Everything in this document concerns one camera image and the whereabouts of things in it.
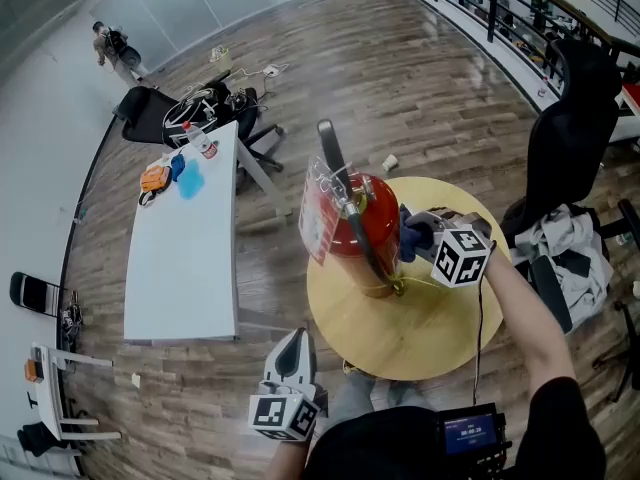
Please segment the red label water bottle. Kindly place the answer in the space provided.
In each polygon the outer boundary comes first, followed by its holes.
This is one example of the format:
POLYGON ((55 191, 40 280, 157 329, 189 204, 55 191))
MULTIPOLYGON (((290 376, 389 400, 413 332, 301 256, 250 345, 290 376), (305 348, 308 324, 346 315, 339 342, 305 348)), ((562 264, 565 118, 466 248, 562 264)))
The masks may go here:
POLYGON ((182 123, 189 143, 206 159, 211 159, 217 154, 217 145, 211 141, 208 136, 195 124, 190 121, 182 123))

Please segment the round yellow wooden table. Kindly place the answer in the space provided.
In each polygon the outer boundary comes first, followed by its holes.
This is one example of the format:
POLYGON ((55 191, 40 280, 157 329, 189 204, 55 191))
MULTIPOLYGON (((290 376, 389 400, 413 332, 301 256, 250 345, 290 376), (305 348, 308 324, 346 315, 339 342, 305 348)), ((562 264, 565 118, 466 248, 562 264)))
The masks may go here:
MULTIPOLYGON (((478 213, 492 228, 500 250, 504 234, 489 210, 471 194, 426 177, 385 181, 399 207, 411 212, 447 207, 478 213)), ((448 288, 431 277, 424 259, 399 258, 403 294, 384 298, 364 295, 337 260, 310 260, 307 293, 314 321, 329 346, 343 359, 380 378, 414 381, 446 374, 471 360, 495 335, 503 316, 487 283, 448 288)))

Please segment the black white backpack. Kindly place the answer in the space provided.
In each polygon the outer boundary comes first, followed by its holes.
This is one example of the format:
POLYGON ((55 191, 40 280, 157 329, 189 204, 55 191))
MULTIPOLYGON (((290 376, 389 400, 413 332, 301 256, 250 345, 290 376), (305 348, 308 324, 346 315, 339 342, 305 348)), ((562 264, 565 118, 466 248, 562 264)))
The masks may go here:
POLYGON ((208 133, 218 125, 217 93, 213 88, 200 88, 171 107, 162 121, 162 137, 167 145, 179 147, 187 142, 184 122, 190 122, 208 133))

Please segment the grey clothing pile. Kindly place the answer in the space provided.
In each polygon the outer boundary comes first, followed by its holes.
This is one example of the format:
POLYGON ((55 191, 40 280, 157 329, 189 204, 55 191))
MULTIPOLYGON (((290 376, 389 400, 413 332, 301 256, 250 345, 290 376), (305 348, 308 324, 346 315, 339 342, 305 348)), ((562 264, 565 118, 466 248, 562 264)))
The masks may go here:
POLYGON ((613 268, 605 258, 601 237, 589 214, 574 215, 563 204, 516 235, 510 252, 517 267, 532 265, 540 257, 551 260, 554 279, 559 282, 573 326, 601 311, 613 268), (560 256, 567 252, 589 260, 585 275, 560 264, 560 256))

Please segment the orange pouch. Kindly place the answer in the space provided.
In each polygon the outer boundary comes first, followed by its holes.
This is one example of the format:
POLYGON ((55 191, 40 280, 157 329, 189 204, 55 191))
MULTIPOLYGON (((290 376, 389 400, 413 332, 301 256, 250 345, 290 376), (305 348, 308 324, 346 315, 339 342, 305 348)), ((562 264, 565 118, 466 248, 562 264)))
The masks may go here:
POLYGON ((146 206, 155 197, 164 192, 172 182, 172 169, 169 166, 154 166, 140 177, 139 206, 146 206))

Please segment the black garment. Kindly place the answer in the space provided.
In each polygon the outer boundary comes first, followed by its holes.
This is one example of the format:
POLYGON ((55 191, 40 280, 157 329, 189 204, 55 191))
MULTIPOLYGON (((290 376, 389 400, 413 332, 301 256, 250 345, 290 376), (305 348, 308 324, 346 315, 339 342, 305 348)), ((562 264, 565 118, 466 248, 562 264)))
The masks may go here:
POLYGON ((67 441, 58 440, 43 422, 23 425, 17 431, 18 441, 24 451, 40 457, 52 448, 66 449, 67 441))

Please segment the person's black shirt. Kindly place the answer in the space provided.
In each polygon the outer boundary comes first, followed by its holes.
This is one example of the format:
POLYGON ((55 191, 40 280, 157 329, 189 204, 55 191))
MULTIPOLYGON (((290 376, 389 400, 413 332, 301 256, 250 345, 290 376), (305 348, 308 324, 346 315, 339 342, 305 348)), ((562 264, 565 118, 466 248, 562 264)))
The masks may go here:
MULTIPOLYGON (((486 459, 447 458, 437 412, 396 407, 327 430, 302 480, 464 480, 486 471, 486 459)), ((533 395, 512 480, 604 480, 606 455, 574 379, 555 378, 533 395)))

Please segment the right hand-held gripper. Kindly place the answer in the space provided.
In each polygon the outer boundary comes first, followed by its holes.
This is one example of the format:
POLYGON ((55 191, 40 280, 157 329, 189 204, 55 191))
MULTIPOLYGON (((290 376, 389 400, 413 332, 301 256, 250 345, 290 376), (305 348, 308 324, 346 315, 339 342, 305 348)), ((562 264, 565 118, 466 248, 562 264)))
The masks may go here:
POLYGON ((495 249, 495 242, 490 239, 491 225, 481 215, 462 215, 445 227, 445 221, 439 215, 422 211, 409 218, 409 227, 418 231, 439 231, 434 235, 435 256, 434 244, 417 244, 417 255, 432 263, 433 279, 449 288, 481 282, 495 249))

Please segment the person's right forearm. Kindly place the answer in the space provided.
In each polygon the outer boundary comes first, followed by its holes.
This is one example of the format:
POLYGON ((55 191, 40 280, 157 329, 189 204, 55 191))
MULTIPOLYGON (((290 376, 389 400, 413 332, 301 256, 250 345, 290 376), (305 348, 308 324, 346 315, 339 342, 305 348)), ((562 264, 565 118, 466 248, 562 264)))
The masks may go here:
POLYGON ((485 268, 503 319, 521 351, 528 373, 529 393, 555 378, 575 379, 565 335, 548 307, 500 249, 485 268))

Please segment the dark blue cloth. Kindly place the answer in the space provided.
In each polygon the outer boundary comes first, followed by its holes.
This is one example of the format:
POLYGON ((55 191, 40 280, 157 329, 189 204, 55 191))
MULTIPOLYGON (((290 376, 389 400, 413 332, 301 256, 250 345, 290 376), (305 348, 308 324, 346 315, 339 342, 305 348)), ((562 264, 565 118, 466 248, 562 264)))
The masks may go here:
POLYGON ((404 263, 412 263, 417 257, 417 244, 427 243, 434 244, 434 258, 437 253, 438 245, 435 243, 435 231, 418 231, 409 227, 409 218, 413 214, 409 209, 401 204, 399 207, 399 223, 400 223, 400 242, 399 242, 399 258, 404 263))

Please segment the red fire extinguisher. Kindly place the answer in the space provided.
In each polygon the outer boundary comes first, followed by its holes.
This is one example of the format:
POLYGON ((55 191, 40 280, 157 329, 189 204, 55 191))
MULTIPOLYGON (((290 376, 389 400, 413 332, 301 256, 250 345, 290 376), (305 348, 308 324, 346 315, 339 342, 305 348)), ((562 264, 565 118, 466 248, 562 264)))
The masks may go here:
POLYGON ((298 227, 317 264, 331 256, 361 292, 402 295, 400 207, 381 178, 347 166, 332 122, 317 124, 323 155, 309 160, 298 227))

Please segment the small beige basket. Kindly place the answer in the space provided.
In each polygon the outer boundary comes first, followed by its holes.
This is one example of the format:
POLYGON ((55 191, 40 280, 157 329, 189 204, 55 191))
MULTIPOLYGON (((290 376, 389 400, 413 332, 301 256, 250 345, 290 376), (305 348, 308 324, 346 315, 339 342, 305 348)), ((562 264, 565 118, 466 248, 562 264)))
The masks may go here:
POLYGON ((214 47, 211 50, 209 63, 217 72, 231 70, 233 67, 233 60, 229 49, 224 46, 214 47))

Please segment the black metal railing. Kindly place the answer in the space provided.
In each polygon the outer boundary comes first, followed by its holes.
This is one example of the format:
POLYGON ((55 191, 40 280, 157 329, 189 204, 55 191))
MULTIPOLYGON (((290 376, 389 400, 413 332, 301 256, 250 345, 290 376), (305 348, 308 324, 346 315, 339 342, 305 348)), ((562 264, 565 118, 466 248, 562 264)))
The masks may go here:
POLYGON ((503 43, 538 78, 561 86, 563 69, 551 44, 559 39, 602 48, 626 82, 640 82, 640 11, 625 0, 424 0, 449 4, 503 43))

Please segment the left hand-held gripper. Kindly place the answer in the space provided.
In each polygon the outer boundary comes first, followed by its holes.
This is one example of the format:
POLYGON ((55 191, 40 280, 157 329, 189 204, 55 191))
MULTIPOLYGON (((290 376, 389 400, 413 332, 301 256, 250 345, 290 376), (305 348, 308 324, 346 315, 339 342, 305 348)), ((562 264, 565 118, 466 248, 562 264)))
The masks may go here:
POLYGON ((291 331, 267 355, 266 381, 250 396, 248 428, 271 440, 309 440, 317 418, 328 415, 328 392, 315 384, 315 373, 308 331, 291 331), (281 384, 285 380, 294 387, 281 384))

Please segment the light blue cloth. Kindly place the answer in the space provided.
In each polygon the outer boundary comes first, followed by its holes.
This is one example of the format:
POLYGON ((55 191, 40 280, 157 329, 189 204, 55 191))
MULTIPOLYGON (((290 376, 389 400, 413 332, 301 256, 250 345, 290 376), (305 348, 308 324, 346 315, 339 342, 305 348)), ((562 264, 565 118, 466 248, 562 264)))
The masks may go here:
POLYGON ((195 159, 189 160, 180 175, 177 177, 177 185, 180 197, 184 200, 193 199, 203 188, 205 179, 200 172, 199 163, 195 159))

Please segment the person's left forearm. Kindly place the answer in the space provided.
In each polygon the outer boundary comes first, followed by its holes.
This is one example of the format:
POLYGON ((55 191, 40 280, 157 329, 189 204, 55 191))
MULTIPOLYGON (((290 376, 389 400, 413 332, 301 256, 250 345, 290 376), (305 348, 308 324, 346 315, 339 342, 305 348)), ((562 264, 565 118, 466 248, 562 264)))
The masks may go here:
POLYGON ((264 473, 264 480, 301 480, 310 444, 310 441, 280 442, 264 473))

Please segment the black mesh office chair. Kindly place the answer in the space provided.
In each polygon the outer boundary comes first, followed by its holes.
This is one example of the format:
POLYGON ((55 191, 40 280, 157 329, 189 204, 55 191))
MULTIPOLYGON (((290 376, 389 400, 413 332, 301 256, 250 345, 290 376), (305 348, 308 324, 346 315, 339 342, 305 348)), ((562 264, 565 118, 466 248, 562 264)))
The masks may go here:
MULTIPOLYGON (((640 249, 640 215, 628 200, 618 204, 621 218, 605 226, 593 210, 579 205, 591 191, 618 119, 615 98, 622 81, 616 62, 600 47, 578 40, 555 40, 552 48, 561 61, 564 86, 560 99, 541 112, 531 130, 526 192, 508 208, 501 223, 507 243, 514 247, 516 235, 565 204, 574 215, 591 216, 607 260, 603 243, 607 238, 629 233, 640 249)), ((585 275, 589 260, 567 252, 560 256, 560 264, 585 275)), ((519 269, 562 330, 571 332, 575 326, 551 260, 540 257, 519 269)))

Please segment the white desk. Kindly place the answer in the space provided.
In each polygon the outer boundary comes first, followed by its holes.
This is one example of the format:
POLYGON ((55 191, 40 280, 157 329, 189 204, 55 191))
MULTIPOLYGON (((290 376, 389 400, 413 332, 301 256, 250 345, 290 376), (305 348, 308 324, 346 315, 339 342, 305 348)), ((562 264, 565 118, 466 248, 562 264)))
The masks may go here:
POLYGON ((203 180, 185 199, 176 184, 136 210, 125 283, 127 341, 232 339, 238 334, 235 269, 236 168, 242 166, 277 214, 290 204, 238 137, 231 122, 209 133, 217 154, 187 144, 182 154, 203 180))

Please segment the black chest-mounted screen device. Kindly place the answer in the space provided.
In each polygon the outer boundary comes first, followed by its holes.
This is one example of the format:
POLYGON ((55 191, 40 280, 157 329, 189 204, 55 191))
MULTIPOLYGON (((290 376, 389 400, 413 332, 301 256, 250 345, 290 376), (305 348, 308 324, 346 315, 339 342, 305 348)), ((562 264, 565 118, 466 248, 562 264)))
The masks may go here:
POLYGON ((438 434, 444 455, 483 460, 506 452, 506 419, 494 403, 439 411, 438 434))

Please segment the red top white table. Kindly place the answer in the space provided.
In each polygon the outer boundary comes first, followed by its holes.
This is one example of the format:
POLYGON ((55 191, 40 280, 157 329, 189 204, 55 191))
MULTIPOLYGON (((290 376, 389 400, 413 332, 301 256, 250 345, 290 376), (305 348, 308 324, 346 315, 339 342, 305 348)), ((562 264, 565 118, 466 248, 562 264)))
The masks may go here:
POLYGON ((619 112, 609 143, 640 140, 640 84, 623 83, 615 101, 619 112))

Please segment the person's grey trousers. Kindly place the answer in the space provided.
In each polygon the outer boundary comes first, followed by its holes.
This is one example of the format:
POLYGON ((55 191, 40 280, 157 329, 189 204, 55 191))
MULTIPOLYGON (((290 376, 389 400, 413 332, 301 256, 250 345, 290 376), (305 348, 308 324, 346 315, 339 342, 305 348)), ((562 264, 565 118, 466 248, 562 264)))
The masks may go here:
MULTIPOLYGON (((329 425, 337 425, 374 411, 371 394, 377 378, 360 370, 346 374, 344 383, 336 392, 329 406, 329 425)), ((392 381, 387 392, 387 406, 419 407, 433 410, 418 386, 412 382, 392 381)))

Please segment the small white table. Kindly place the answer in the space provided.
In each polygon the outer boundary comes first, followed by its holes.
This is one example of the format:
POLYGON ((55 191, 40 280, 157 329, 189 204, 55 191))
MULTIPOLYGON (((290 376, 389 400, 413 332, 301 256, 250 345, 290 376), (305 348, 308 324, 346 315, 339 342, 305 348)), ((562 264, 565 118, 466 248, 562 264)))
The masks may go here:
POLYGON ((60 391, 58 376, 58 361, 83 363, 100 367, 113 367, 113 361, 99 359, 92 356, 71 353, 45 345, 34 343, 32 352, 42 363, 42 380, 35 383, 35 396, 41 422, 59 441, 100 441, 117 440, 122 434, 117 431, 109 432, 67 432, 64 425, 98 426, 95 418, 66 418, 63 414, 63 397, 60 391))

